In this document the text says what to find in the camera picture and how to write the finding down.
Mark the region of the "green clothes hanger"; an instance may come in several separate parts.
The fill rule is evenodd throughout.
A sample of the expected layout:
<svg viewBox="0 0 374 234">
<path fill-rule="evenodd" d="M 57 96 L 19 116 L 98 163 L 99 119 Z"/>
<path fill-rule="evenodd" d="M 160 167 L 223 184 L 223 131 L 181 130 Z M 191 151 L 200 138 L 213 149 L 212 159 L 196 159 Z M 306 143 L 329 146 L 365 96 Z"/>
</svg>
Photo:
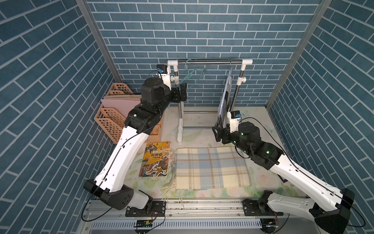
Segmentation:
<svg viewBox="0 0 374 234">
<path fill-rule="evenodd" d="M 201 78 L 203 78 L 206 72 L 206 69 L 204 67 L 198 67 L 197 69 L 194 69 L 190 72 L 188 68 L 188 63 L 190 61 L 192 61 L 192 59 L 187 59 L 184 65 L 184 68 L 185 70 L 187 70 L 188 74 L 178 84 L 178 87 L 181 87 L 182 84 L 184 84 L 187 88 L 187 91 L 190 90 Z M 199 70 L 201 71 L 199 78 L 197 78 L 195 82 L 190 87 L 188 87 L 187 81 L 189 81 L 192 78 L 192 76 L 195 75 L 195 73 Z"/>
</svg>

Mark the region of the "pastel plaid scarf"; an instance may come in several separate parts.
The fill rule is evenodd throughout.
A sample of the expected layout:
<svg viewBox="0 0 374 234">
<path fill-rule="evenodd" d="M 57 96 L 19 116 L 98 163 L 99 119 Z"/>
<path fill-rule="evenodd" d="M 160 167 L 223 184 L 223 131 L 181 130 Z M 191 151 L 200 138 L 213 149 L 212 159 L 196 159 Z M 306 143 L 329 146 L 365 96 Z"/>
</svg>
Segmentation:
<svg viewBox="0 0 374 234">
<path fill-rule="evenodd" d="M 251 179 L 243 158 L 233 147 L 179 148 L 171 153 L 170 181 L 164 199 L 244 198 Z"/>
</svg>

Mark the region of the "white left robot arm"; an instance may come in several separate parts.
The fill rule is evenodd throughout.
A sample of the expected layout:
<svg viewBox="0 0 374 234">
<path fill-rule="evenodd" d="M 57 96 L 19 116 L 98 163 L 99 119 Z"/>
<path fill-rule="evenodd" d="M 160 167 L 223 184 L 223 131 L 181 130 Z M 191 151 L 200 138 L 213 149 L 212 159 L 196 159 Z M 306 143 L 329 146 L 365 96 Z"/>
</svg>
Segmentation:
<svg viewBox="0 0 374 234">
<path fill-rule="evenodd" d="M 142 144 L 161 121 L 170 103 L 187 99 L 187 86 L 170 88 L 159 77 L 145 80 L 141 100 L 126 117 L 118 144 L 109 160 L 94 179 L 85 181 L 83 188 L 110 208 L 137 208 L 149 213 L 153 198 L 124 184 L 126 174 Z"/>
</svg>

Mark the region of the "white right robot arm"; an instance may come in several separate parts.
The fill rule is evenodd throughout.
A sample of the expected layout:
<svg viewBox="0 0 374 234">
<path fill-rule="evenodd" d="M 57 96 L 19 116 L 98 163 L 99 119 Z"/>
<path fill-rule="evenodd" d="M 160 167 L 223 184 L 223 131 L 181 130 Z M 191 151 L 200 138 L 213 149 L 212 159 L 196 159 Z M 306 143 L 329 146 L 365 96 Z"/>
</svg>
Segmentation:
<svg viewBox="0 0 374 234">
<path fill-rule="evenodd" d="M 265 209 L 297 215 L 314 221 L 329 234 L 342 234 L 349 225 L 355 193 L 339 189 L 296 164 L 282 149 L 261 139 L 260 130 L 250 122 L 239 123 L 235 130 L 213 127 L 217 142 L 232 143 L 255 164 L 291 182 L 308 197 L 283 197 L 264 191 Z"/>
</svg>

